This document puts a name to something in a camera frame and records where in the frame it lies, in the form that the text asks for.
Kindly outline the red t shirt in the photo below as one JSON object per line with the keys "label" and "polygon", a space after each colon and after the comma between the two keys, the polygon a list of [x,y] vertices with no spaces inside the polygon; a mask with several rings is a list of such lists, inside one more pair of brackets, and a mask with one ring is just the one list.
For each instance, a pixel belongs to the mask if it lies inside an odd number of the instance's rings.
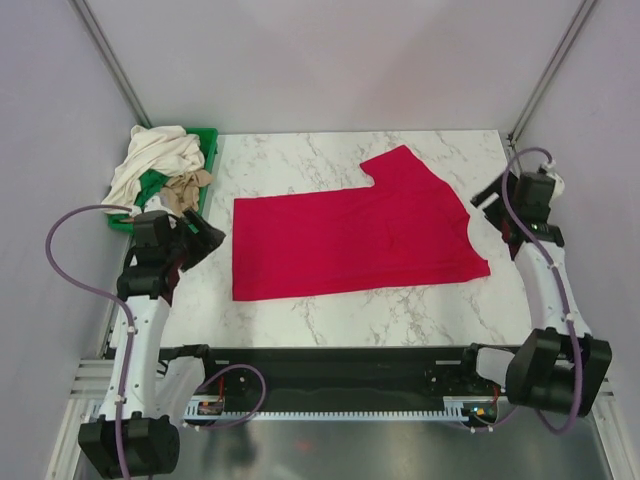
{"label": "red t shirt", "polygon": [[232,296],[241,302],[464,283],[490,275],[452,187],[406,146],[360,165],[373,183],[237,198]]}

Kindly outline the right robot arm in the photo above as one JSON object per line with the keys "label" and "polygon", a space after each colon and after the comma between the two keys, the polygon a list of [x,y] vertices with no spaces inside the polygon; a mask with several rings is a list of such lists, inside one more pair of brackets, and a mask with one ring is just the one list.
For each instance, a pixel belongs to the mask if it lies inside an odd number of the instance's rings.
{"label": "right robot arm", "polygon": [[559,177],[541,170],[496,178],[472,199],[502,235],[525,287],[532,331],[516,350],[474,345],[458,368],[467,392],[492,383],[508,400],[538,411],[584,417],[592,408],[612,360],[605,340],[586,324],[566,272],[561,229],[549,223]]}

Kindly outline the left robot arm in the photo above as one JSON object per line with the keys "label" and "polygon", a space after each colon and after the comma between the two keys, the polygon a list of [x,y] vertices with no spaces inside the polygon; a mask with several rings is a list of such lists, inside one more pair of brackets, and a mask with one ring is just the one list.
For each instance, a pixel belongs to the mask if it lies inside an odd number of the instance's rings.
{"label": "left robot arm", "polygon": [[179,428],[192,394],[208,393],[219,369],[203,359],[204,344],[161,353],[161,339],[181,273],[219,248],[224,232],[188,209],[133,219],[133,244],[117,279],[124,316],[113,370],[97,418],[81,426],[78,443],[104,479],[169,474],[180,451]]}

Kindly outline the beige tan t shirt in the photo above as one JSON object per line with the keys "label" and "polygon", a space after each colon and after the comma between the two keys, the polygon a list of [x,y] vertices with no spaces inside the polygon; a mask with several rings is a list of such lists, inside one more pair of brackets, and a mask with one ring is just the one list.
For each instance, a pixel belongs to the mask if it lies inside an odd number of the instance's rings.
{"label": "beige tan t shirt", "polygon": [[177,216],[186,210],[200,210],[201,190],[211,184],[213,176],[205,169],[188,172],[167,180],[160,195],[167,207]]}

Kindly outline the green t shirt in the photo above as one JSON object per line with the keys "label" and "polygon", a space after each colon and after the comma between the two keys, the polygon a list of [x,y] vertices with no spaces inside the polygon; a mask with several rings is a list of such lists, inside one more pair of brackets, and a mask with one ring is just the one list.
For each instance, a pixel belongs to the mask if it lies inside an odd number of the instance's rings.
{"label": "green t shirt", "polygon": [[138,193],[134,206],[142,209],[146,202],[155,194],[160,192],[165,186],[169,177],[153,169],[147,170],[140,178],[140,192]]}

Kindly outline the cream white t shirt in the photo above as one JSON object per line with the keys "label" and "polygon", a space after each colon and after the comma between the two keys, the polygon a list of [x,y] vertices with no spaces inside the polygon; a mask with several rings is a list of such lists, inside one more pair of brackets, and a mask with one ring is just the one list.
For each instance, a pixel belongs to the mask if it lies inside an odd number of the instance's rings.
{"label": "cream white t shirt", "polygon": [[125,160],[115,168],[103,205],[132,207],[140,192],[139,178],[149,169],[168,177],[203,169],[200,139],[181,126],[134,126]]}

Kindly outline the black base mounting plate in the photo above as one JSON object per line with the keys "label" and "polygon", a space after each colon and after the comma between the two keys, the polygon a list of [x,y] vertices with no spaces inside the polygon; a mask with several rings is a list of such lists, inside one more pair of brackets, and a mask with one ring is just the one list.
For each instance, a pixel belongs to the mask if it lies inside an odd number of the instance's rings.
{"label": "black base mounting plate", "polygon": [[[441,406],[444,397],[493,400],[495,385],[475,372],[476,346],[363,348],[163,348],[159,359],[202,361],[224,404],[267,410],[373,410]],[[437,360],[460,361],[437,367]],[[231,365],[233,371],[223,373]],[[222,373],[221,379],[213,379]]]}

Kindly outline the aluminium front rail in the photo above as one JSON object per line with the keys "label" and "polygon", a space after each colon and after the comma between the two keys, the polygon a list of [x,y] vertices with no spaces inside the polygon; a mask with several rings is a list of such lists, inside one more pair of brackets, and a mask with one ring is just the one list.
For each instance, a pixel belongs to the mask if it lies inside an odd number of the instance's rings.
{"label": "aluminium front rail", "polygon": [[[111,359],[82,359],[74,376],[73,386],[71,388],[71,396],[86,395],[88,398],[98,398],[101,392],[106,391],[110,385],[110,379],[115,361]],[[437,367],[458,367],[460,361],[437,360]],[[164,379],[168,367],[162,366],[160,363],[156,365],[156,382]],[[614,396],[611,382],[605,378],[598,393],[599,397]]]}

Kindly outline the right aluminium frame post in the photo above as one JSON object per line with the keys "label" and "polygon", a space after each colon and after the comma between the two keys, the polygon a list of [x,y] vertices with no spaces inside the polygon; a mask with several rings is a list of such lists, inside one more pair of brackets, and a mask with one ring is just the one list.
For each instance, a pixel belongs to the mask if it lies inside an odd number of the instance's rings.
{"label": "right aluminium frame post", "polygon": [[556,44],[550,59],[547,61],[541,75],[533,87],[533,90],[529,94],[524,106],[517,116],[513,127],[503,135],[503,139],[506,141],[506,145],[509,149],[513,151],[516,150],[518,140],[525,132],[531,119],[536,113],[540,102],[549,90],[561,67],[569,57],[579,36],[599,4],[599,0],[582,0],[579,2],[576,11],[564,29],[560,40]]}

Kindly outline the aluminium frame post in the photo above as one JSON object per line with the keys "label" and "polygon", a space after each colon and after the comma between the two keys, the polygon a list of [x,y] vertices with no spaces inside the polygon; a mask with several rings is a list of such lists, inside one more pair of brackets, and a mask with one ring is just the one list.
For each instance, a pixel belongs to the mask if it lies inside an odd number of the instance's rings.
{"label": "aluminium frame post", "polygon": [[70,0],[69,4],[87,32],[91,43],[97,50],[101,61],[121,94],[127,108],[136,120],[136,123],[147,129],[152,128],[153,123],[140,101],[129,76],[111,46],[96,14],[93,12],[90,3],[86,0]]}
{"label": "aluminium frame post", "polygon": [[531,119],[536,113],[540,102],[549,90],[561,67],[569,57],[579,36],[599,4],[599,0],[582,0],[579,2],[576,11],[564,29],[560,40],[556,44],[550,59],[547,61],[541,75],[533,87],[533,90],[529,94],[524,106],[517,116],[513,127],[503,135],[503,139],[506,141],[506,145],[509,149],[513,151],[516,150],[518,140],[525,132]]}

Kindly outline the left aluminium frame post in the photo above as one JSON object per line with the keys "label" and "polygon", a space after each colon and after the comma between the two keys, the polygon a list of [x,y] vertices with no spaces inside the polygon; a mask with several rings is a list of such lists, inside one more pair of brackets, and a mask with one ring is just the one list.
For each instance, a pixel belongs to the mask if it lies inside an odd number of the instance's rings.
{"label": "left aluminium frame post", "polygon": [[86,0],[70,0],[69,4],[87,32],[91,43],[97,50],[101,61],[121,94],[127,108],[136,120],[136,123],[147,129],[152,128],[153,123],[140,101],[129,76],[111,46],[96,14],[93,12],[90,3]]}

